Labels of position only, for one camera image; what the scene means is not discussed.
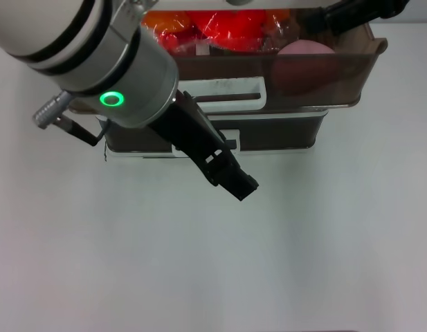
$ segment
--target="red fruit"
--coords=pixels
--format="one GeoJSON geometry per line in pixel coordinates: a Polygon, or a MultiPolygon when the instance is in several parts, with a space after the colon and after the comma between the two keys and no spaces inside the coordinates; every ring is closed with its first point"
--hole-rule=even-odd
{"type": "Polygon", "coordinates": [[[253,52],[263,42],[265,10],[188,11],[197,28],[215,45],[239,52],[253,52]]]}

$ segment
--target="metal connector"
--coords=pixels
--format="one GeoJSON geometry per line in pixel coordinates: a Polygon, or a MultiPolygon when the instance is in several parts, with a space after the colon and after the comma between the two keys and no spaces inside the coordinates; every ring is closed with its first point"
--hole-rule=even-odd
{"type": "Polygon", "coordinates": [[[33,116],[33,122],[41,129],[53,124],[69,107],[75,99],[70,93],[62,91],[59,95],[50,99],[33,116]]]}

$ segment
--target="white table surface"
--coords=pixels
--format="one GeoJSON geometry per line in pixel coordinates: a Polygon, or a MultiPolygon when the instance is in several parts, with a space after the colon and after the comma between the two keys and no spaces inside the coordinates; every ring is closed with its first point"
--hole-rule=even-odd
{"type": "Polygon", "coordinates": [[[37,129],[56,88],[0,51],[0,332],[427,332],[427,25],[373,30],[361,103],[307,154],[239,158],[243,203],[37,129]]]}

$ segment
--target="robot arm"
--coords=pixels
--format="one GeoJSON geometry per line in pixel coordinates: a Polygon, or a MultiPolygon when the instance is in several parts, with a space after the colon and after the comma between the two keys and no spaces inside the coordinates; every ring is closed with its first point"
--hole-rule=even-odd
{"type": "Polygon", "coordinates": [[[310,33],[330,29],[340,35],[373,19],[389,19],[402,13],[409,0],[345,0],[319,8],[304,20],[310,33]]]}
{"type": "Polygon", "coordinates": [[[187,154],[215,186],[239,200],[258,187],[201,109],[178,91],[173,58],[140,21],[156,0],[0,1],[0,47],[48,76],[62,92],[34,116],[95,145],[63,113],[71,100],[126,128],[148,126],[187,154]]]}

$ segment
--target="black stripe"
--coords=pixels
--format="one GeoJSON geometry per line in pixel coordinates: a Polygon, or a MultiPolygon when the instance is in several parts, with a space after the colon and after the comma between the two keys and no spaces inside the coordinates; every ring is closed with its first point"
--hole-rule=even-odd
{"type": "Polygon", "coordinates": [[[111,21],[111,12],[112,12],[112,3],[111,0],[104,0],[101,18],[96,26],[95,30],[92,32],[89,40],[80,48],[80,50],[72,55],[72,57],[57,66],[51,67],[49,69],[36,69],[39,73],[47,76],[62,75],[72,71],[82,62],[86,61],[88,57],[94,52],[94,50],[101,43],[102,38],[104,38],[107,29],[110,26],[111,21]]]}
{"type": "Polygon", "coordinates": [[[82,2],[81,8],[76,14],[73,21],[67,27],[67,29],[50,45],[43,48],[42,50],[33,53],[31,55],[12,55],[17,58],[19,61],[34,63],[42,62],[44,60],[50,59],[54,55],[57,55],[59,52],[65,49],[67,45],[76,37],[76,35],[81,31],[82,27],[89,19],[90,13],[95,5],[95,0],[84,0],[82,2]]]}
{"type": "Polygon", "coordinates": [[[127,54],[122,59],[119,66],[115,71],[103,82],[95,85],[93,88],[84,90],[84,91],[69,91],[69,93],[76,95],[78,97],[89,97],[92,95],[100,95],[101,93],[109,90],[113,85],[115,85],[127,72],[131,64],[135,60],[136,54],[138,54],[139,44],[141,39],[140,29],[138,29],[134,36],[131,39],[129,48],[127,49],[127,54]]]}

